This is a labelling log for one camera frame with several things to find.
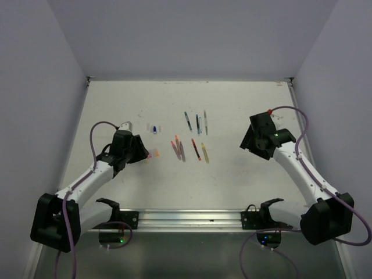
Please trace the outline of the clear orange pen cap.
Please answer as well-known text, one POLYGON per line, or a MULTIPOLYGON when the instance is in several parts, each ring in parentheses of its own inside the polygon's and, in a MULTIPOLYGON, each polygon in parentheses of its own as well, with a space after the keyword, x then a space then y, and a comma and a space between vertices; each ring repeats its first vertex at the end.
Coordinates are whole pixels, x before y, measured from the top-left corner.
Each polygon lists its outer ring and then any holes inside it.
POLYGON ((154 157, 159 157, 160 156, 160 153, 159 153, 157 148, 152 149, 152 156, 154 156, 154 157))

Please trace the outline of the orange highlighter pen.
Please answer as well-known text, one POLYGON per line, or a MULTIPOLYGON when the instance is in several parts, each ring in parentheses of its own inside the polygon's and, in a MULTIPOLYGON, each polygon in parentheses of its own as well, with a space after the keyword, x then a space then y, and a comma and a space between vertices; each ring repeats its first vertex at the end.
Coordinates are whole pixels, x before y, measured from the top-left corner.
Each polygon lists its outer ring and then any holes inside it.
POLYGON ((180 142, 179 142, 179 139, 178 139, 178 136, 175 135, 175 141, 176 141, 176 150, 177 150, 177 156, 178 156, 178 159, 179 160, 182 160, 181 158, 181 147, 180 147, 180 142))

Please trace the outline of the purple highlighter pen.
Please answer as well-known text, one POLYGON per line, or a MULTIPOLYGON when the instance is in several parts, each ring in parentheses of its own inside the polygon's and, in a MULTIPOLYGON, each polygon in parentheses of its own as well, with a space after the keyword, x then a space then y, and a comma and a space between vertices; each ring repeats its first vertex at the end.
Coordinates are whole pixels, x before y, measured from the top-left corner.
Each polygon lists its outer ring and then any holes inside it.
POLYGON ((180 141, 180 151, 181 151, 181 158, 183 162, 186 162, 185 153, 184 153, 184 147, 183 143, 180 141))

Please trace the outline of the thin green fineliner pen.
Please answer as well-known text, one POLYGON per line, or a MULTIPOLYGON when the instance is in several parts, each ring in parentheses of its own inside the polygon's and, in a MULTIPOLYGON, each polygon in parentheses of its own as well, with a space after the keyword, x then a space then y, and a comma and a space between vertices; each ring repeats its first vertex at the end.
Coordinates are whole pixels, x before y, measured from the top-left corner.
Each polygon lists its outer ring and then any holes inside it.
POLYGON ((206 110, 203 111, 203 116, 204 116, 205 134, 208 135, 208 118, 207 118, 206 110))

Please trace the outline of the yellow highlighter pen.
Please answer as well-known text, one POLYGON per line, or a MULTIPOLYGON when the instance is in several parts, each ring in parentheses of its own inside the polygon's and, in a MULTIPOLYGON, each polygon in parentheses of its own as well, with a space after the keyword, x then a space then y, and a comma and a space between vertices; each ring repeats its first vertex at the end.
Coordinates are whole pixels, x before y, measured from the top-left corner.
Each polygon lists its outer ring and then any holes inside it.
POLYGON ((203 155, 204 155, 204 158, 205 158, 205 162, 209 163, 210 161, 209 161, 208 153, 207 153, 205 144, 203 142, 201 143, 201 147, 202 147, 202 152, 203 152, 203 155))

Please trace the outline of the red capped pen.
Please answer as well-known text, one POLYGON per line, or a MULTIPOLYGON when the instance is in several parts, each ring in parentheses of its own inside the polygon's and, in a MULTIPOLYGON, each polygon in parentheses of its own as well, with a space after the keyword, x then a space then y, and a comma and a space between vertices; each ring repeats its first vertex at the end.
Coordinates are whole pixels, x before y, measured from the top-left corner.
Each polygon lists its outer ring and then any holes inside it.
POLYGON ((201 161, 201 156, 200 156, 200 154, 198 152, 198 149, 197 149, 197 146, 196 146, 196 142, 195 142, 195 140, 193 138, 191 138, 191 142, 192 142, 192 146, 194 148, 194 151, 196 153, 196 156, 197 156, 198 160, 201 161))

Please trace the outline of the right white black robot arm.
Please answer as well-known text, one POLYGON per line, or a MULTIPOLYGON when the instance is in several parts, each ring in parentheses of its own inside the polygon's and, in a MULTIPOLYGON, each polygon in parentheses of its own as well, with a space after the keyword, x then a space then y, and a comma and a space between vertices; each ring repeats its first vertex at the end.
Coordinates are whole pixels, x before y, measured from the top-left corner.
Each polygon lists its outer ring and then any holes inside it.
POLYGON ((312 245, 318 245, 350 232, 354 200, 327 184, 303 155, 292 133, 278 130, 264 112, 251 116, 249 128, 240 144, 242 149, 265 160, 274 159, 300 190, 306 207, 275 198, 260 205, 259 221, 272 228, 284 223, 301 230, 312 245))

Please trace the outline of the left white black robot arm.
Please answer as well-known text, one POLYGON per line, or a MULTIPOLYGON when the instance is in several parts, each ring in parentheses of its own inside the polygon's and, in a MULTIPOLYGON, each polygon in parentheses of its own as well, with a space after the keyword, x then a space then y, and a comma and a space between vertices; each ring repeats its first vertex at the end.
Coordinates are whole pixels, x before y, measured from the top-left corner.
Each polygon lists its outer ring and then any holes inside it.
POLYGON ((31 240, 67 253, 88 230, 101 224, 107 228, 117 227, 121 222, 118 202, 99 198, 91 207, 85 208, 85 205, 128 164, 145 160, 148 155, 140 135, 117 130, 111 143, 99 155, 94 155, 93 164, 72 185, 39 198, 31 240))

